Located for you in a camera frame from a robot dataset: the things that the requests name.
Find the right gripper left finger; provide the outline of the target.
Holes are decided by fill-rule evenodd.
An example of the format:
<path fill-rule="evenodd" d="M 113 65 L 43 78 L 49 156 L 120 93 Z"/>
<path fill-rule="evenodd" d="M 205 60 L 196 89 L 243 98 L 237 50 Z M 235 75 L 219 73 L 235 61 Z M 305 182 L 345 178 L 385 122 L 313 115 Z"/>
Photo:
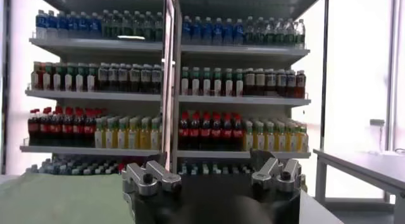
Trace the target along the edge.
<path fill-rule="evenodd" d="M 139 166 L 129 163 L 121 171 L 122 190 L 126 195 L 155 196 L 159 191 L 179 196 L 182 191 L 182 178 L 165 168 L 167 153 L 149 156 Z"/>

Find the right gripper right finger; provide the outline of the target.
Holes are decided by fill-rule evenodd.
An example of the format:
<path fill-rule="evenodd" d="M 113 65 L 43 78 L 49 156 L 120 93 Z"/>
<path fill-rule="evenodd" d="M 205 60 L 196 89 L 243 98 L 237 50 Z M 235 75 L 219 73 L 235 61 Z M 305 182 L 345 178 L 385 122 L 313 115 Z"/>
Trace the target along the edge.
<path fill-rule="evenodd" d="M 257 191 L 277 189 L 291 193 L 301 188 L 301 165 L 296 159 L 284 163 L 268 151 L 249 151 L 254 173 L 251 175 L 252 188 Z"/>

